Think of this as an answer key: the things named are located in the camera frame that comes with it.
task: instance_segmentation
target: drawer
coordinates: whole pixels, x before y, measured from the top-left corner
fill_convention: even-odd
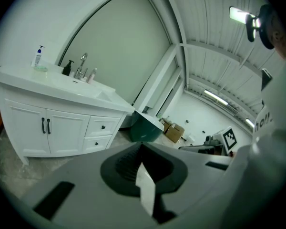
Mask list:
[[[91,152],[104,150],[111,137],[112,135],[85,137],[84,144],[82,147],[82,152],[91,153]]]
[[[86,137],[111,135],[120,118],[90,116],[89,124],[86,131]]]

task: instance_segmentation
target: ceiling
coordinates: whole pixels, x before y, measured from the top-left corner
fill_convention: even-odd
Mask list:
[[[254,121],[262,108],[260,69],[276,76],[283,60],[259,38],[251,43],[245,25],[229,18],[230,6],[258,15],[265,0],[169,0],[184,31],[188,90],[204,89],[225,99],[236,118]]]

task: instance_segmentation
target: sink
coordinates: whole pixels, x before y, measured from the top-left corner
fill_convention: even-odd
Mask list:
[[[50,72],[49,76],[51,83],[57,88],[77,95],[98,98],[100,100],[111,102],[110,98],[102,92],[101,89],[98,89],[95,86],[55,72]]]

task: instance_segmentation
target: black soap dispenser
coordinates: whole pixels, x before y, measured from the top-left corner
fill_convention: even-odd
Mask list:
[[[64,69],[62,70],[62,74],[69,76],[70,71],[71,71],[71,62],[74,63],[74,61],[69,60],[69,63],[64,67]]]

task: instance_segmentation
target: brown box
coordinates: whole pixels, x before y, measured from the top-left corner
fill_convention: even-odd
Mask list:
[[[183,133],[184,133],[184,129],[181,126],[174,123],[168,128],[165,135],[169,139],[171,139],[174,143],[177,143],[178,140],[183,135]]]
[[[173,124],[172,122],[170,122],[169,120],[166,120],[164,118],[162,118],[162,120],[160,122],[164,125],[163,133],[166,133],[167,129]]]

